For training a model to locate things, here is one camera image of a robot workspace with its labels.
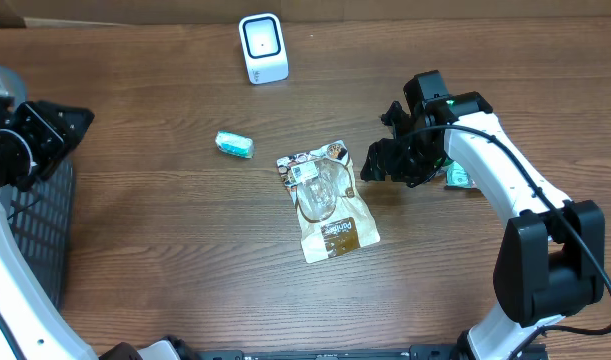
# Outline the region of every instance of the black cable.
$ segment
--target black cable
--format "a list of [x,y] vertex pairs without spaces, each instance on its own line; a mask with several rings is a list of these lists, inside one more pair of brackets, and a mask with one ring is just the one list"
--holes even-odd
[[432,171],[431,174],[429,174],[428,177],[425,178],[425,180],[416,183],[416,184],[407,184],[407,186],[410,187],[410,189],[413,189],[415,187],[417,187],[418,185],[422,185],[422,184],[426,184],[428,182],[430,182],[434,176],[436,176],[436,174],[438,174],[438,172],[441,170],[441,168],[443,167],[443,165],[445,165],[445,161],[447,161],[447,156],[443,156],[443,158],[438,162],[438,164],[434,167],[434,170]]
[[7,340],[7,344],[9,345],[9,348],[10,350],[12,350],[12,354],[14,354],[16,359],[25,360],[25,355],[23,354],[21,347],[18,346],[18,343],[16,342],[16,338],[14,338],[12,331],[10,330],[9,326],[7,326],[7,323],[5,322],[5,319],[3,319],[3,316],[1,315],[1,313],[0,313],[0,330],[5,340]]
[[[607,273],[605,272],[603,267],[598,263],[598,261],[596,260],[594,255],[592,255],[592,252],[589,250],[589,248],[587,247],[587,245],[585,244],[583,239],[580,237],[578,232],[576,232],[576,230],[569,223],[569,221],[567,221],[567,219],[565,219],[565,217],[563,216],[563,213],[556,206],[554,206],[554,204],[552,204],[552,202],[549,201],[549,199],[547,199],[545,194],[543,194],[543,189],[540,188],[536,184],[534,179],[532,179],[532,177],[527,173],[527,170],[525,170],[525,167],[523,167],[523,164],[521,164],[520,160],[518,160],[516,155],[514,155],[514,153],[512,153],[512,151],[507,146],[505,146],[505,144],[503,144],[500,140],[498,140],[496,138],[496,136],[490,135],[490,134],[488,134],[486,132],[483,132],[483,131],[480,131],[480,130],[476,130],[476,129],[472,129],[472,128],[469,128],[469,127],[466,127],[466,126],[460,126],[460,125],[436,125],[436,126],[432,126],[432,127],[426,127],[426,128],[421,128],[421,129],[415,130],[415,131],[413,131],[413,132],[411,132],[409,134],[406,134],[405,136],[403,136],[403,138],[409,137],[409,141],[411,142],[412,137],[417,135],[417,134],[420,134],[420,133],[423,133],[423,132],[430,132],[430,131],[439,131],[439,130],[440,131],[443,131],[443,130],[460,130],[460,131],[468,132],[470,134],[474,134],[474,135],[478,135],[480,137],[483,137],[483,138],[487,139],[490,143],[493,143],[494,145],[498,146],[505,153],[505,155],[507,155],[507,157],[512,161],[512,163],[514,164],[516,169],[521,173],[523,178],[525,178],[525,181],[527,181],[527,184],[534,190],[534,194],[556,216],[556,218],[560,221],[560,223],[563,225],[565,230],[567,230],[567,232],[569,232],[569,234],[572,236],[572,239],[574,240],[574,242],[581,248],[581,250],[583,251],[585,256],[587,256],[589,258],[589,260],[592,263],[592,265],[594,266],[594,268],[598,271],[598,273],[603,278],[603,282],[605,283],[605,287],[607,288],[607,292],[609,293],[609,296],[611,297],[611,279],[609,278],[609,276],[607,275]],[[523,351],[523,349],[525,349],[532,341],[534,341],[534,339],[536,339],[539,335],[544,334],[545,332],[550,331],[550,330],[565,331],[565,332],[570,332],[570,333],[574,333],[574,334],[581,334],[581,335],[594,335],[594,336],[595,335],[606,335],[606,334],[609,334],[611,332],[611,323],[608,326],[606,326],[606,327],[604,327],[602,329],[598,329],[598,330],[581,329],[581,328],[575,328],[575,327],[563,326],[563,325],[546,325],[546,326],[541,326],[540,328],[536,329],[527,339],[525,339],[525,341],[523,341],[521,343],[521,345],[519,345],[510,354],[509,359],[510,360],[514,359],[514,357],[516,357],[521,351]]]
[[31,208],[32,206],[38,204],[39,201],[43,200],[43,182],[38,180],[38,190],[36,191],[36,200],[32,201],[30,204],[23,206],[20,210],[14,211],[13,214],[11,214],[10,216],[7,217],[7,221],[9,221],[11,218],[15,218],[18,214],[22,213],[23,211]]

